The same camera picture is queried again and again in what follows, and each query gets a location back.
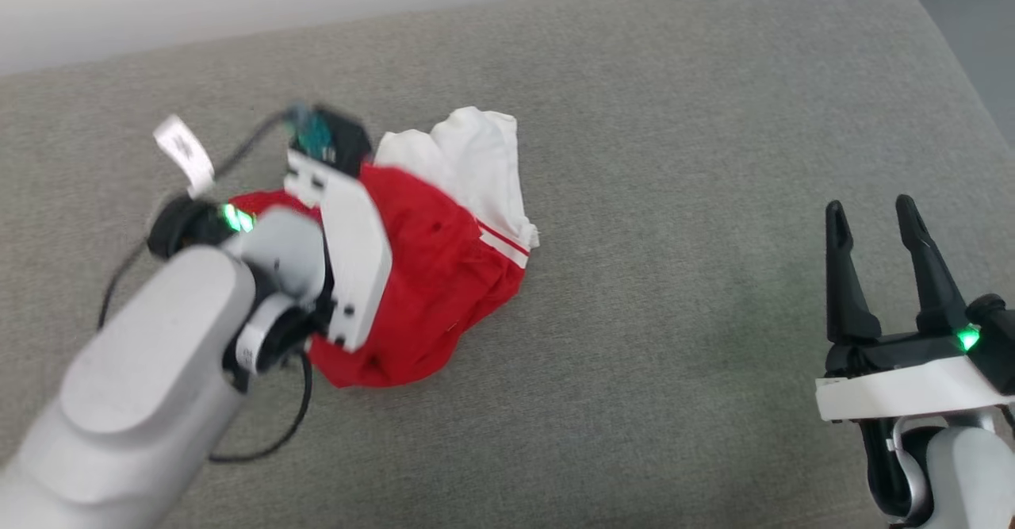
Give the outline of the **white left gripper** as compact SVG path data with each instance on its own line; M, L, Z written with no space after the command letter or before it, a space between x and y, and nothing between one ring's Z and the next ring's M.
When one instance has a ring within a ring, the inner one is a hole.
M393 255L377 205L357 178L289 149L284 189L320 214L325 283L314 301L322 334L342 351L366 344Z

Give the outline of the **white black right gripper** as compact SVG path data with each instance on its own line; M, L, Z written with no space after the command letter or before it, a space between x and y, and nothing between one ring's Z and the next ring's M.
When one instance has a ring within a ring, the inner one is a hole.
M900 239L910 252L916 278L917 330L946 334L959 355L907 369L859 378L819 378L816 401L822 420L880 420L907 416L945 416L958 411L1008 405L1014 396L998 392L967 357L979 329L967 327L962 297L936 241L925 226L913 198L895 201ZM852 261L853 238L845 208L831 201L824 211L826 329L840 345L873 344L882 335L880 320L869 311Z

